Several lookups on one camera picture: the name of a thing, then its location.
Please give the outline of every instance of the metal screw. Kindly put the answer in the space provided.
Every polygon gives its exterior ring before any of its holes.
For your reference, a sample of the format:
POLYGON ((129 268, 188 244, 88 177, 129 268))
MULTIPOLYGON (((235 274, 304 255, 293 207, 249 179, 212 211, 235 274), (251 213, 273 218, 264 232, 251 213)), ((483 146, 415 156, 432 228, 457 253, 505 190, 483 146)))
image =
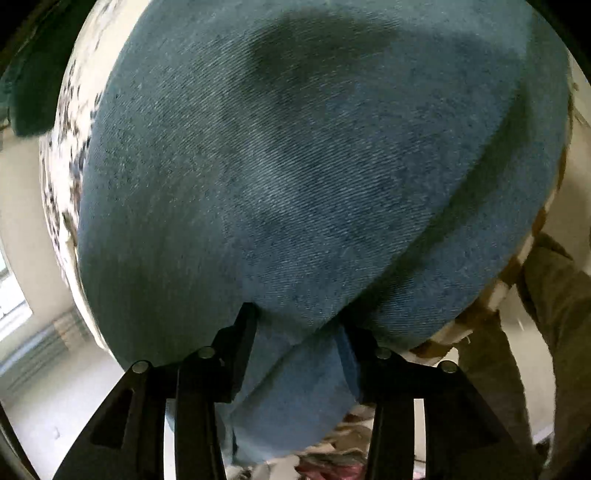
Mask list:
POLYGON ((216 355, 216 351, 213 347, 204 346, 197 351, 197 355, 199 358, 207 360, 208 358, 213 358, 216 355))
POLYGON ((140 360, 139 362, 134 363, 134 366, 131 367, 131 369, 134 371, 134 373, 136 374, 142 374, 144 373, 148 368, 150 367, 150 364, 148 362, 146 362, 145 360, 140 360))
POLYGON ((457 372, 457 365, 451 360, 444 360, 439 363, 439 368, 447 374, 454 374, 457 372))
POLYGON ((392 356, 392 350, 383 346, 379 346, 375 349, 375 356, 380 360, 387 360, 392 356))

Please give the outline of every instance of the dark green cloth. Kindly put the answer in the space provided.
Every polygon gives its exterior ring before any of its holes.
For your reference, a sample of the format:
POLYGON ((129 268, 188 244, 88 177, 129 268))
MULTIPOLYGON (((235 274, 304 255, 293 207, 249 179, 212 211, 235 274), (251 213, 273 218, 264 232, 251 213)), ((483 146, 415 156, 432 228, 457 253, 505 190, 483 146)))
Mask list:
POLYGON ((53 127, 74 42, 95 2, 62 0, 2 75, 0 107, 9 109, 12 129, 19 137, 41 135, 53 127))

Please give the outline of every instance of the black plastic bracket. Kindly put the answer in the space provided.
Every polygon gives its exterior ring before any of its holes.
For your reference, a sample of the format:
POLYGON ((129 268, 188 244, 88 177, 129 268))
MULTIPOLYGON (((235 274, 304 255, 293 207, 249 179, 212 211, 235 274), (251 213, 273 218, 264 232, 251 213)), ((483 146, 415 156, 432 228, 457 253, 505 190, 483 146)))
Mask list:
POLYGON ((54 480, 162 480, 168 398, 177 399, 177 479, 224 480, 214 403, 229 403, 240 390, 256 317, 255 306, 245 303, 233 326, 181 364, 133 364, 82 430, 54 480))
POLYGON ((415 398, 424 399, 427 480, 534 478, 504 426, 455 363, 412 364, 379 347, 368 330, 352 325, 345 330, 359 364, 361 402, 376 405, 366 480, 413 478, 415 398))

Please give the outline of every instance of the window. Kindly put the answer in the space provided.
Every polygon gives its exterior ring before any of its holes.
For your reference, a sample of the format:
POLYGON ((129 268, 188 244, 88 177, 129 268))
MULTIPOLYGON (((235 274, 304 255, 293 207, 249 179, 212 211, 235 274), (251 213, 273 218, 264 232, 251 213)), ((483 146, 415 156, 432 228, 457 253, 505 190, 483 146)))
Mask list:
POLYGON ((0 341, 25 323, 33 314, 17 278, 10 271, 0 249, 0 341))

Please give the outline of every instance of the denim fabric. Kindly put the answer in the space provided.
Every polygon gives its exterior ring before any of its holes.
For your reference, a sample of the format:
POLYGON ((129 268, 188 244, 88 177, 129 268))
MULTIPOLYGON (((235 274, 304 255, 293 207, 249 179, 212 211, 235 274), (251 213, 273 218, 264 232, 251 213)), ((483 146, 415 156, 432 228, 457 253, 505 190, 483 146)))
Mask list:
POLYGON ((80 268, 109 346, 177 361, 252 301, 225 453, 320 440, 354 402, 330 319, 348 305, 404 349, 478 295, 556 175, 566 72, 525 2, 154 0, 85 170, 80 268))

